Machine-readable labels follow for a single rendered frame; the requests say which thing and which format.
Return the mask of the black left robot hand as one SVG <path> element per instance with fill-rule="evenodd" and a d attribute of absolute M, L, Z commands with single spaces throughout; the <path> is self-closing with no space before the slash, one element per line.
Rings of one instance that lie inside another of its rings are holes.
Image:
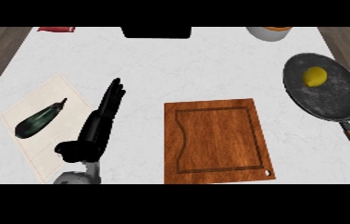
<path fill-rule="evenodd" d="M 54 147 L 54 152 L 61 156 L 64 162 L 92 163 L 100 160 L 123 94 L 119 78 L 115 78 L 103 94 L 98 108 L 89 113 L 82 124 L 78 139 L 61 142 Z"/>

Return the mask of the brown wooden cutting board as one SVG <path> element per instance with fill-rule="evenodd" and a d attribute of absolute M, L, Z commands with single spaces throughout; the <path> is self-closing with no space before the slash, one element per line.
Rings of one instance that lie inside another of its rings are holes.
<path fill-rule="evenodd" d="M 163 105 L 163 182 L 218 183 L 274 178 L 253 101 Z"/>

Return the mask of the dark grey frying pan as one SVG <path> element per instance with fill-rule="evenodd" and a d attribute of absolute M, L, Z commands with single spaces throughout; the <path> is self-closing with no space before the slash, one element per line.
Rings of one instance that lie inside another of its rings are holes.
<path fill-rule="evenodd" d="M 324 82 L 306 86 L 304 74 L 311 67 L 324 70 Z M 326 121 L 340 124 L 350 140 L 350 71 L 327 56 L 299 53 L 284 62 L 283 85 L 286 94 L 302 111 Z"/>

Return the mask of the yellow lemon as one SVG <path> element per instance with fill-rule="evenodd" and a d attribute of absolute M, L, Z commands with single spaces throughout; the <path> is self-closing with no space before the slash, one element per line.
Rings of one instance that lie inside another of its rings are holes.
<path fill-rule="evenodd" d="M 306 87 L 320 86 L 327 78 L 327 74 L 323 68 L 311 67 L 304 72 L 304 85 Z"/>

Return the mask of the beige placemat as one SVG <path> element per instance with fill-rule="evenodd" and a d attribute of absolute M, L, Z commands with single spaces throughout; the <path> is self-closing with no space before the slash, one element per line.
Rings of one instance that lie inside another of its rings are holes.
<path fill-rule="evenodd" d="M 64 101 L 63 110 L 38 133 L 26 139 L 14 136 L 14 126 L 35 112 L 52 103 Z M 81 127 L 91 106 L 85 103 L 81 95 L 61 74 L 24 97 L 24 99 L 0 116 L 7 127 L 8 136 L 17 144 L 27 166 L 39 183 L 47 183 L 60 170 L 64 162 L 52 149 L 57 143 L 78 138 Z"/>

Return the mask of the dark green eggplant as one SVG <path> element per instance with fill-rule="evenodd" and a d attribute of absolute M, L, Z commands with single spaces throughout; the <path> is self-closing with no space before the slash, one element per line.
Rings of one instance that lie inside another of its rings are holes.
<path fill-rule="evenodd" d="M 19 139 L 26 139 L 33 136 L 57 117 L 60 111 L 64 107 L 66 99 L 60 102 L 52 103 L 44 109 L 41 109 L 35 114 L 32 114 L 24 120 L 19 122 L 14 127 L 14 136 Z"/>

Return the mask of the red packet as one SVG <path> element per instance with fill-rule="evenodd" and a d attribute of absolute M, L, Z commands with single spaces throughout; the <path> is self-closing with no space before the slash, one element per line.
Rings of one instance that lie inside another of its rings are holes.
<path fill-rule="evenodd" d="M 75 27 L 39 27 L 36 31 L 73 32 L 75 31 Z"/>

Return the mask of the black appliance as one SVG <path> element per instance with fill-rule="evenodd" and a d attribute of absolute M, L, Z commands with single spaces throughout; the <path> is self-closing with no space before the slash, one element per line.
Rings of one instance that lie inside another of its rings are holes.
<path fill-rule="evenodd" d="M 122 27 L 125 38 L 187 39 L 191 35 L 190 27 Z"/>

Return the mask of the white pot with orange rim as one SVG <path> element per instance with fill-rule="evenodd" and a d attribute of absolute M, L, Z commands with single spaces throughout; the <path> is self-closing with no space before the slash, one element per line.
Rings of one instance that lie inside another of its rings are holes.
<path fill-rule="evenodd" d="M 289 27 L 247 27 L 249 34 L 265 42 L 280 41 L 289 30 Z"/>

